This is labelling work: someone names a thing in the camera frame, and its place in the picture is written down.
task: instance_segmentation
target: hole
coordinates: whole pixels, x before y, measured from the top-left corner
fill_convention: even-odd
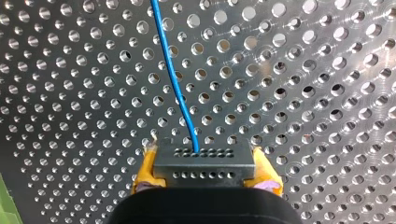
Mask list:
[[[375,84],[373,82],[365,82],[361,85],[361,92],[364,94],[370,94],[375,90]]]
[[[201,122],[202,122],[205,126],[207,126],[207,125],[209,125],[209,124],[212,122],[212,117],[210,117],[210,116],[208,116],[208,115],[205,115],[205,116],[202,117]]]
[[[149,32],[149,24],[146,21],[140,21],[136,25],[136,30],[139,34],[145,35]]]
[[[322,18],[320,18],[319,22],[320,25],[322,26],[328,26],[330,25],[330,23],[332,23],[332,16],[331,15],[323,16]]]
[[[260,122],[261,117],[259,114],[251,114],[249,117],[249,121],[252,124],[257,124],[258,122]]]
[[[175,24],[172,19],[170,19],[170,18],[163,19],[163,29],[165,31],[173,30],[174,26],[175,26]]]
[[[364,11],[357,11],[353,13],[350,19],[352,19],[353,22],[355,23],[360,23],[361,21],[364,20],[364,17],[365,17]]]
[[[225,117],[225,122],[226,122],[228,125],[234,124],[234,123],[235,123],[235,120],[236,120],[236,116],[235,116],[235,115],[232,115],[232,114],[229,114],[229,115],[227,115],[227,116]]]
[[[160,82],[160,77],[155,73],[151,73],[148,75],[148,81],[151,84],[157,84]]]
[[[286,44],[286,36],[283,34],[274,35],[273,44],[278,48],[282,47],[284,44]]]
[[[82,8],[85,12],[92,14],[95,11],[95,4],[92,0],[85,0]]]
[[[260,93],[259,93],[258,91],[250,91],[250,92],[247,94],[247,98],[248,98],[250,101],[256,101],[256,100],[258,100],[258,99],[260,98]]]
[[[269,21],[262,21],[259,25],[259,30],[262,33],[267,33],[271,30],[271,23]]]
[[[200,43],[195,43],[191,46],[191,52],[195,55],[202,54],[204,52],[204,46]]]
[[[207,73],[206,73],[206,71],[204,69],[200,68],[200,69],[195,71],[195,78],[197,80],[202,81],[202,80],[206,79],[206,76],[207,76]]]
[[[387,78],[387,77],[390,77],[391,74],[392,74],[392,71],[391,71],[390,69],[388,69],[388,68],[384,68],[384,69],[382,69],[382,70],[379,72],[379,76],[380,76],[382,79],[385,79],[385,78]]]
[[[335,0],[334,4],[338,10],[344,10],[349,6],[350,0]]]
[[[347,65],[347,59],[343,57],[337,57],[332,61],[332,67],[336,70],[343,69]]]
[[[178,35],[177,35],[177,40],[178,40],[179,42],[184,42],[186,39],[187,39],[186,33],[184,33],[184,32],[178,33]]]
[[[109,9],[116,9],[119,6],[119,0],[106,0],[106,5]]]
[[[335,84],[332,86],[332,95],[334,95],[334,96],[339,96],[339,95],[343,94],[344,91],[345,91],[345,88],[341,84]]]
[[[307,87],[303,88],[302,95],[305,98],[310,98],[313,95],[315,95],[315,89],[311,86],[307,86]]]
[[[371,24],[369,27],[366,29],[366,35],[368,35],[370,38],[374,38],[381,34],[382,31],[382,26],[378,24]]]
[[[317,67],[317,63],[314,60],[306,60],[303,63],[303,69],[305,72],[312,72]]]
[[[338,27],[333,33],[333,37],[337,41],[342,41],[349,35],[349,31],[344,27]]]
[[[256,48],[256,46],[257,46],[257,38],[255,36],[248,36],[245,39],[244,45],[245,45],[246,49],[252,50],[252,49]]]
[[[125,35],[125,28],[123,27],[123,25],[120,25],[120,24],[114,25],[113,34],[116,35],[116,36]]]
[[[107,56],[107,54],[101,52],[98,54],[97,60],[99,63],[106,64],[106,63],[108,63],[108,56]]]
[[[163,105],[163,98],[161,96],[155,96],[152,99],[152,103],[154,103],[154,105],[156,105],[156,106],[162,106]]]
[[[376,54],[368,54],[364,57],[363,63],[366,67],[373,67],[378,63],[378,56]]]
[[[199,95],[198,100],[201,104],[206,104],[209,102],[210,100],[210,96],[209,94],[207,94],[206,92],[203,92]]]
[[[285,122],[288,119],[288,115],[285,112],[279,112],[275,114],[275,121],[278,123]]]
[[[241,33],[241,27],[239,25],[234,25],[231,27],[231,35],[237,36]]]
[[[299,18],[292,18],[288,26],[291,30],[297,30],[301,26],[301,20]]]
[[[256,16],[256,9],[254,7],[245,7],[242,11],[242,17],[245,21],[251,21]]]
[[[306,0],[303,4],[303,11],[306,14],[311,14],[318,8],[318,2],[316,0]]]
[[[202,10],[207,10],[210,7],[210,2],[209,0],[201,0],[199,6]]]
[[[196,28],[196,27],[198,27],[200,25],[200,23],[201,23],[201,20],[195,14],[191,14],[187,18],[187,24],[190,26],[190,28]]]
[[[230,178],[230,179],[235,178],[235,173],[233,173],[233,172],[228,173],[227,178]]]
[[[146,48],[143,49],[143,58],[146,60],[153,60],[154,59],[154,50]]]
[[[272,14],[273,14],[275,17],[279,18],[279,17],[285,15],[285,13],[286,13],[286,6],[285,6],[284,4],[282,4],[282,3],[275,3],[275,4],[273,5],[273,7],[272,7],[271,12],[272,12]]]
[[[227,21],[227,14],[223,10],[219,10],[215,13],[214,20],[218,25],[222,25]]]
[[[125,63],[131,61],[131,58],[132,58],[131,53],[130,53],[129,51],[127,51],[127,50],[123,50],[123,51],[120,53],[120,59],[121,59],[123,62],[125,62]]]
[[[169,53],[171,54],[172,58],[176,58],[178,55],[178,48],[175,46],[169,46]]]
[[[183,6],[180,3],[174,3],[172,9],[176,14],[180,13],[183,11]]]
[[[246,72],[247,72],[248,76],[253,77],[254,75],[256,75],[259,72],[259,66],[257,66],[254,63],[252,63],[252,64],[247,66]]]
[[[230,42],[228,40],[222,39],[218,43],[218,51],[225,53],[230,49]]]
[[[233,93],[230,91],[226,91],[222,95],[222,99],[225,103],[230,103],[233,100]]]
[[[281,100],[283,98],[285,98],[287,95],[287,92],[285,89],[283,88],[279,88],[275,90],[274,96],[276,99]]]
[[[297,84],[299,84],[300,83],[300,77],[299,76],[292,76],[292,77],[290,77],[289,78],[289,84],[291,85],[291,86],[295,86],[295,85],[297,85]]]
[[[303,41],[305,44],[312,44],[317,39],[317,34],[313,30],[308,30],[303,34]]]
[[[209,173],[209,178],[211,178],[211,179],[216,178],[216,173],[215,172],[210,172]]]

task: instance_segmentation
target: perforated metal sheet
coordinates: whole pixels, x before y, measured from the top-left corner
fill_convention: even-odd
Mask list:
[[[161,9],[201,144],[262,146],[305,223],[395,223],[396,1]],[[0,51],[0,169],[25,223],[104,223],[151,132],[189,143],[149,1],[3,1]]]

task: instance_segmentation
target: blue wire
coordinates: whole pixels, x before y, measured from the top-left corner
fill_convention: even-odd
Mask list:
[[[189,109],[186,107],[186,104],[183,100],[183,94],[181,93],[180,87],[177,83],[177,77],[175,73],[175,68],[172,64],[172,59],[169,53],[168,42],[166,40],[165,31],[163,30],[163,18],[161,16],[160,6],[158,4],[158,0],[151,0],[152,10],[154,12],[155,22],[157,24],[158,35],[160,36],[161,45],[163,46],[163,57],[166,61],[166,66],[168,67],[169,77],[171,78],[172,86],[178,100],[178,104],[181,109],[181,113],[183,114],[184,120],[186,120],[187,128],[189,129],[192,147],[195,153],[200,151],[198,138],[194,132],[194,124],[192,123]]]

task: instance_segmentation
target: green edge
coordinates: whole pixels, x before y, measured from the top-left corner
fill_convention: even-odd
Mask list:
[[[0,174],[0,223],[22,224],[20,214],[12,197],[9,196],[6,184]]]

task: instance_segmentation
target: electrical wire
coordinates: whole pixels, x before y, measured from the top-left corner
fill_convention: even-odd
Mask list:
[[[158,4],[158,0],[151,0],[152,11],[154,13],[155,23],[157,25],[158,35],[160,37],[161,45],[163,47],[163,57],[166,61],[166,66],[168,68],[169,77],[172,82],[172,86],[178,100],[178,105],[180,106],[181,113],[183,114],[184,120],[186,120],[187,128],[189,129],[191,141],[192,141],[192,148],[194,149],[195,153],[200,151],[198,137],[195,135],[194,131],[194,124],[190,117],[189,109],[187,108],[186,104],[184,103],[183,94],[181,93],[180,87],[177,83],[177,77],[175,73],[175,68],[172,64],[171,55],[169,53],[169,46],[166,40],[165,31],[163,30],[163,18],[161,16],[160,6]]]

